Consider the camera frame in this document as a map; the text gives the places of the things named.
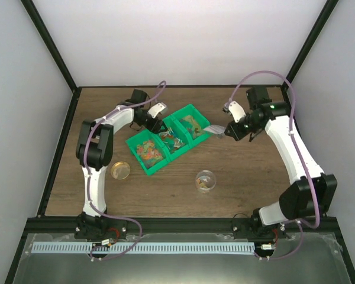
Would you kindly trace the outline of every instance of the wooden table surface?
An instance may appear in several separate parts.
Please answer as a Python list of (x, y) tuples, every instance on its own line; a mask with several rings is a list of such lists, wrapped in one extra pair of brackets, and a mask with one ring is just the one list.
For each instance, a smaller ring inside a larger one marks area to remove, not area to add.
[[(150, 96), (154, 88), (142, 88)], [(85, 88), (79, 98), (46, 215), (78, 215), (84, 203), (84, 178), (75, 157), (80, 125), (85, 119), (99, 118), (117, 103), (131, 96), (132, 88)], [(211, 124), (226, 126), (231, 117), (222, 106), (232, 88), (167, 88), (160, 101), (171, 114), (193, 104)], [(281, 101), (279, 88), (270, 88), (274, 101)], [(248, 108), (246, 89), (240, 89), (235, 100)], [(266, 133), (252, 143), (248, 138), (234, 141), (231, 137), (211, 137), (180, 156), (152, 176), (146, 176), (131, 154), (125, 140), (137, 132), (125, 126), (114, 135), (114, 155), (105, 177), (105, 200), (108, 213), (134, 217), (232, 217), (250, 214), (253, 209), (271, 204), (289, 186), (288, 174), (275, 145)], [(125, 161), (131, 173), (115, 180), (109, 170)], [(200, 193), (195, 176), (211, 170), (217, 185), (210, 193)]]

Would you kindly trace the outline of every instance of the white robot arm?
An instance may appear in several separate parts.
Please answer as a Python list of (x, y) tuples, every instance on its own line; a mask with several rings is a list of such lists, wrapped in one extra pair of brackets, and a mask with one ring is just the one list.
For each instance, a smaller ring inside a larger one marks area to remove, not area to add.
[(98, 143), (91, 141), (89, 143), (89, 150), (87, 155), (87, 162), (91, 173), (89, 190), (91, 195), (92, 205), (101, 213), (107, 210), (104, 197), (105, 187), (105, 172), (107, 165), (112, 159), (113, 154), (113, 135), (120, 130), (123, 126), (136, 122), (138, 125), (143, 125), (153, 133), (166, 131), (164, 122), (157, 118), (158, 114), (163, 114), (167, 110), (164, 103), (158, 103), (152, 106), (149, 110), (138, 108), (129, 108), (131, 104), (139, 103), (146, 99), (146, 93), (139, 90), (134, 90), (132, 99), (127, 100), (117, 106), (117, 112), (110, 118), (102, 117), (94, 121), (84, 121), (80, 129), (78, 146), (76, 148), (76, 157), (80, 160), (82, 165), (84, 180), (85, 180), (85, 203), (83, 212), (88, 216), (100, 216), (90, 205), (87, 196), (87, 182), (88, 170), (83, 164), (83, 154), (85, 145), (88, 140), (89, 132), (92, 127), (98, 122), (100, 126), (94, 135), (98, 138)]
[(289, 107), (286, 102), (272, 102), (267, 90), (252, 88), (247, 91), (251, 114), (246, 113), (236, 102), (225, 105), (224, 111), (233, 116), (225, 135), (241, 140), (250, 134), (250, 141), (265, 130), (274, 142), (284, 162), (291, 186), (271, 205), (256, 209), (261, 225), (273, 225), (287, 220), (314, 215), (314, 204), (306, 179), (304, 167), (293, 145), (291, 135), (295, 135), (298, 149), (304, 158), (306, 168), (315, 185), (315, 191), (321, 213), (326, 213), (337, 186), (333, 175), (325, 175), (322, 168), (310, 155), (299, 136), (293, 121), (293, 129), (289, 131)]

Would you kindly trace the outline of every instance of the small round container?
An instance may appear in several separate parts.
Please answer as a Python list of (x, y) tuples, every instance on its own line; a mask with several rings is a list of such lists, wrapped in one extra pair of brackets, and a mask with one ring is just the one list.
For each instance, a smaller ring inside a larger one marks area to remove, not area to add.
[(215, 183), (215, 175), (210, 170), (202, 170), (196, 176), (196, 188), (202, 193), (211, 191)]
[(113, 165), (111, 174), (115, 179), (126, 179), (130, 174), (130, 166), (127, 162), (118, 162)]

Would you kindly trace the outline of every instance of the cable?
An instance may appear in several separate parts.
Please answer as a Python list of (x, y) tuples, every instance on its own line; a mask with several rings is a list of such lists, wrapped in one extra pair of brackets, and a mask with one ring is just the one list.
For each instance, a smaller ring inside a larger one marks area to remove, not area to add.
[(240, 212), (240, 213), (236, 213), (236, 214), (233, 216), (233, 219), (234, 219), (237, 215), (243, 215), (243, 216), (249, 218), (249, 216), (247, 216), (245, 213)]
[[(298, 228), (299, 228), (299, 230), (300, 230), (300, 241), (299, 241), (299, 243), (298, 243), (298, 245), (297, 245), (297, 247), (294, 249), (294, 250), (292, 250), (290, 253), (287, 253), (287, 254), (285, 254), (285, 255), (283, 255), (283, 256), (279, 256), (279, 257), (267, 257), (267, 260), (280, 260), (280, 259), (286, 259), (287, 257), (290, 257), (291, 255), (293, 255), (293, 254), (295, 254), (299, 249), (300, 249), (300, 247), (301, 247), (301, 245), (302, 245), (302, 242), (303, 242), (303, 240), (304, 240), (304, 231), (302, 230), (302, 226), (301, 226), (301, 220), (296, 220), (296, 224), (297, 224), (297, 226), (298, 226)], [(255, 253), (254, 252), (254, 255), (258, 258), (258, 259), (262, 259), (262, 257), (261, 256), (259, 256), (257, 253)]]
[(289, 133), (291, 134), (291, 140), (292, 140), (293, 146), (296, 149), (296, 152), (297, 152), (297, 155), (298, 155), (298, 157), (300, 159), (301, 165), (304, 168), (304, 172), (305, 172), (306, 178), (308, 179), (310, 191), (311, 191), (311, 194), (312, 194), (312, 199), (313, 199), (313, 204), (314, 204), (314, 214), (315, 214), (315, 224), (314, 225), (306, 222), (305, 220), (302, 220), (302, 222), (306, 226), (308, 226), (309, 228), (316, 229), (320, 225), (320, 219), (319, 219), (320, 218), (320, 212), (319, 212), (320, 209), (318, 207), (318, 200), (317, 200), (317, 195), (315, 194), (313, 180), (310, 177), (309, 169), (307, 168), (307, 166), (305, 164), (304, 158), (302, 157), (301, 151), (300, 151), (300, 149), (299, 149), (299, 147), (297, 145), (297, 142), (296, 142), (296, 138), (295, 138), (295, 136), (293, 134), (293, 115), (295, 114), (295, 107), (296, 107), (296, 92), (295, 92), (295, 89), (293, 88), (292, 84), (290, 83), (290, 81), (288, 81), (287, 78), (285, 78), (283, 75), (278, 74), (278, 73), (276, 73), (274, 71), (261, 70), (261, 71), (253, 72), (251, 74), (248, 74), (246, 77), (244, 77), (241, 80), (241, 82), (239, 82), (239, 84), (235, 87), (233, 93), (231, 94), (231, 96), (229, 98), (229, 101), (227, 102), (227, 106), (230, 104), (231, 101), (233, 101), (233, 97), (234, 97), (235, 93), (237, 92), (239, 87), (244, 83), (244, 81), (246, 81), (248, 78), (250, 78), (250, 77), (252, 77), (254, 75), (258, 75), (258, 74), (271, 74), (271, 75), (275, 75), (275, 76), (281, 78), (288, 85), (289, 89), (292, 92), (292, 102), (291, 102), (292, 106), (291, 106), (291, 114), (289, 116)]
[[(121, 216), (112, 216), (112, 215), (108, 215), (108, 214), (105, 214), (105, 213), (102, 213), (100, 212), (92, 203), (92, 200), (91, 200), (91, 193), (90, 193), (90, 190), (89, 190), (89, 185), (91, 183), (91, 170), (88, 166), (88, 162), (87, 162), (87, 155), (88, 155), (88, 149), (89, 149), (89, 144), (91, 143), (91, 139), (93, 137), (93, 134), (94, 132), (96, 131), (96, 129), (99, 127), (99, 125), (101, 123), (103, 123), (105, 120), (108, 120), (110, 119), (113, 115), (115, 115), (118, 111), (120, 110), (123, 110), (123, 109), (126, 109), (126, 108), (136, 108), (136, 107), (139, 107), (141, 105), (145, 105), (149, 102), (152, 102), (152, 101), (155, 101), (158, 96), (163, 93), (164, 89), (166, 88), (166, 81), (163, 80), (161, 81), (158, 86), (156, 87), (156, 94), (154, 97), (152, 97), (151, 99), (145, 101), (145, 102), (142, 102), (140, 104), (135, 104), (135, 105), (130, 105), (128, 107), (123, 107), (121, 108), (120, 106), (119, 107), (116, 107), (115, 109), (113, 109), (110, 113), (104, 115), (96, 124), (95, 126), (92, 127), (92, 130), (90, 131), (89, 135), (88, 135), (88, 139), (87, 139), (87, 143), (86, 143), (86, 146), (85, 146), (85, 149), (84, 149), (84, 155), (83, 155), (83, 164), (84, 164), (84, 167), (87, 169), (87, 172), (88, 172), (88, 178), (87, 178), (87, 190), (86, 190), (86, 193), (87, 193), (87, 198), (88, 198), (88, 201), (89, 201), (89, 205), (92, 207), (92, 209), (98, 213), (100, 216), (103, 216), (103, 217), (107, 217), (107, 218), (110, 218), (110, 219), (115, 219), (115, 220), (124, 220), (124, 221), (129, 221), (129, 222), (133, 222), (135, 223), (140, 232), (139, 232), (139, 238), (134, 242), (134, 244), (132, 244), (131, 246), (129, 246), (129, 248), (127, 248), (126, 250), (124, 250), (122, 253), (120, 254), (117, 254), (115, 256), (112, 256), (112, 257), (105, 257), (103, 258), (102, 260), (109, 260), (109, 259), (116, 259), (117, 257), (120, 257), (120, 256), (123, 256), (125, 253), (127, 253), (128, 251), (132, 250), (133, 247), (135, 247), (137, 245), (137, 243), (141, 240), (141, 237), (142, 237), (142, 226), (141, 224), (135, 220), (135, 219), (132, 219), (132, 218), (128, 218), (128, 217), (121, 217)], [(91, 250), (90, 252), (90, 256), (92, 258), (92, 260), (94, 260), (93, 256), (92, 256), (92, 252), (94, 251), (94, 248)]]
[(279, 239), (279, 235), (277, 233), (277, 229), (272, 230), (275, 233), (275, 249), (277, 248), (277, 240)]

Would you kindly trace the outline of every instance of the white backdrop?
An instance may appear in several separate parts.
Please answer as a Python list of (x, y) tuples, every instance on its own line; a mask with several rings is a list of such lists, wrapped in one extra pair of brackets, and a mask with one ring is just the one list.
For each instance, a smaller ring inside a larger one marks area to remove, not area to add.
[[(325, 0), (34, 0), (78, 86), (287, 75)], [(250, 83), (281, 83), (271, 76)]]
[(355, 267), (355, 0), (339, 1), (293, 85), (302, 139), (338, 180), (329, 214)]
[(36, 215), (71, 96), (21, 2), (0, 1), (0, 284)]

